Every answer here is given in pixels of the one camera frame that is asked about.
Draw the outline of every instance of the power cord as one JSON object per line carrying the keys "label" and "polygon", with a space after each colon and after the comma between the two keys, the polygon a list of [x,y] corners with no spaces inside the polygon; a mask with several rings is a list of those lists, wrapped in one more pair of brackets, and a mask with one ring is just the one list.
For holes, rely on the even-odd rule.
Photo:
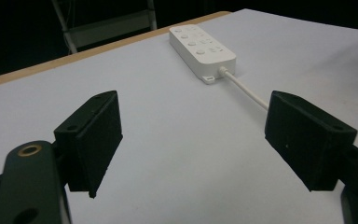
{"label": "power cord", "polygon": [[258,97],[254,92],[249,90],[249,88],[245,87],[242,83],[240,83],[224,66],[219,68],[219,74],[222,77],[227,77],[231,81],[233,81],[241,90],[243,90],[252,100],[254,100],[258,105],[263,107],[263,109],[269,111],[269,105],[264,102],[260,97]]}

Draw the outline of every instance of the screw hole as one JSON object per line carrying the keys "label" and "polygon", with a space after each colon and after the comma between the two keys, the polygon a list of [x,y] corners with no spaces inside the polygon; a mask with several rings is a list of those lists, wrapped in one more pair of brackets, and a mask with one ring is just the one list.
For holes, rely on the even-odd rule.
{"label": "screw hole", "polygon": [[28,147],[22,148],[19,151],[18,155],[21,156],[21,157],[32,156],[32,155],[38,153],[41,149],[42,149],[42,147],[39,146],[39,145],[30,145]]}
{"label": "screw hole", "polygon": [[13,220],[13,224],[28,224],[34,221],[38,212],[35,208],[28,208],[20,212]]}

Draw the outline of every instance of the brass insert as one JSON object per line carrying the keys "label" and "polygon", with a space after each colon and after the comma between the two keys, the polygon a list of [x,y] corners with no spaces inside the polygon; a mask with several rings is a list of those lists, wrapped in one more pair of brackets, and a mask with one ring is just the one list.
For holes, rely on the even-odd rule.
{"label": "brass insert", "polygon": [[42,147],[39,145],[29,145],[20,149],[18,155],[20,157],[29,157],[38,153],[40,150],[42,150]]}

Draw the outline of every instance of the chair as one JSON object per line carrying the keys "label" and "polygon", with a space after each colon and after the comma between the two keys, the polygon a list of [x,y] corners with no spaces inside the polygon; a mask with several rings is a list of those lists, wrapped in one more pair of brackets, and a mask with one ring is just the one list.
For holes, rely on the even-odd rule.
{"label": "chair", "polygon": [[147,0],[147,9],[131,14],[114,17],[104,21],[97,21],[77,27],[68,28],[67,20],[57,0],[51,0],[62,26],[65,41],[72,53],[78,48],[109,38],[125,35],[131,32],[150,28],[157,29],[154,1]]}

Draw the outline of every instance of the dark background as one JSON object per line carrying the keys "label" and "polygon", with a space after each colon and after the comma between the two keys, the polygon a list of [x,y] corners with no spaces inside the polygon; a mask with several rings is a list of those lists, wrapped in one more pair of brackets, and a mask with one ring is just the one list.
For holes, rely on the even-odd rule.
{"label": "dark background", "polygon": [[[71,6],[69,0],[59,2],[64,16],[69,15],[66,19],[70,27],[147,8],[145,0],[75,0]],[[155,0],[159,28],[216,11],[234,12],[243,8],[358,29],[358,0]],[[0,75],[67,54],[62,28],[50,0],[0,0]]]}

